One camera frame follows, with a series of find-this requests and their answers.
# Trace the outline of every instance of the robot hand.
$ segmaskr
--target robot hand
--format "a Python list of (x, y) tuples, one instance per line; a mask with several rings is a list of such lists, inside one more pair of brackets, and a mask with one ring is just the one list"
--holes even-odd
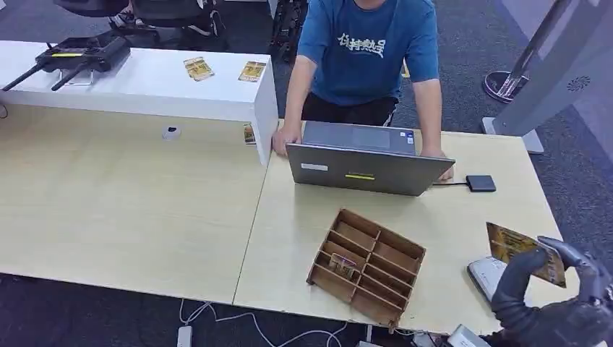
[(517, 254), (509, 261), (492, 298), (492, 310), (505, 340), (521, 346), (596, 346), (613, 333), (613, 282), (609, 271), (590, 254), (548, 237), (538, 240), (555, 248), (565, 268), (575, 267), (579, 294), (568, 301), (526, 307), (524, 296), (533, 271), (547, 261), (544, 249)]

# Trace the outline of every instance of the gray carpet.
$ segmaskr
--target gray carpet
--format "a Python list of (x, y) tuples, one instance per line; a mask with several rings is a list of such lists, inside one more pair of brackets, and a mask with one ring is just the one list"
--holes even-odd
[[(503, 105), (485, 96), (481, 78), (509, 67), (526, 39), (495, 0), (470, 4), (437, 0), (440, 69), (443, 85), (443, 129), (481, 132), (481, 117), (496, 116)], [(51, 0), (7, 0), (0, 11), (0, 40), (58, 42), (70, 35), (107, 30), (106, 20), (82, 18), (55, 7)], [(265, 4), (225, 3), (220, 6), (229, 30), (231, 51), (264, 53), (270, 35)], [(283, 114), (290, 67), (275, 65), (280, 113)], [(416, 116), (410, 85), (398, 107), (395, 125), (414, 127)], [(533, 156), (562, 235), (613, 268), (613, 165), (573, 108), (538, 129), (546, 154)], [(0, 347), (2, 346), (175, 346), (179, 300), (48, 280), (0, 283)], [(219, 305), (220, 316), (246, 312)], [(340, 322), (256, 312), (260, 327), (275, 344), (306, 330), (335, 330)], [(364, 328), (350, 325), (340, 335), (355, 346)], [(292, 346), (324, 346), (313, 335)], [(194, 324), (194, 346), (267, 346), (249, 319), (211, 323), (210, 313)]]

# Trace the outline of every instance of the white shelf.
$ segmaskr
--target white shelf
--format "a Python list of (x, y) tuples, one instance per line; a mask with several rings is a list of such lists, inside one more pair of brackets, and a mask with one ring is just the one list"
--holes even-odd
[[(0, 85), (9, 84), (35, 63), (46, 50), (44, 43), (0, 41)], [(215, 75), (195, 82), (183, 61), (202, 56)], [(248, 61), (267, 66), (258, 82), (239, 81)], [(184, 118), (249, 121), (254, 127), (262, 165), (270, 156), (270, 139), (277, 127), (278, 111), (270, 56), (202, 51), (133, 48), (112, 72), (93, 85), (51, 86), (59, 73), (36, 72), (8, 93), (0, 103), (175, 116)]]

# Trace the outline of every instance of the white sticker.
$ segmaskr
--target white sticker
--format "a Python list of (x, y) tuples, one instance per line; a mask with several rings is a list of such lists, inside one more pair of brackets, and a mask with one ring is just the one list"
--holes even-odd
[(327, 171), (327, 166), (326, 165), (317, 165), (317, 164), (307, 164), (307, 163), (301, 163), (300, 166), (302, 168), (305, 168), (307, 170), (319, 170), (319, 171)]

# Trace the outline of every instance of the wooden organizer tray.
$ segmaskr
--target wooden organizer tray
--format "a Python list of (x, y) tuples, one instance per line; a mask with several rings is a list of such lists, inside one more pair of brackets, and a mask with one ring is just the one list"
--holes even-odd
[[(351, 275), (330, 264), (333, 254), (356, 264)], [(342, 209), (306, 281), (392, 330), (406, 309), (425, 255), (418, 244)]]

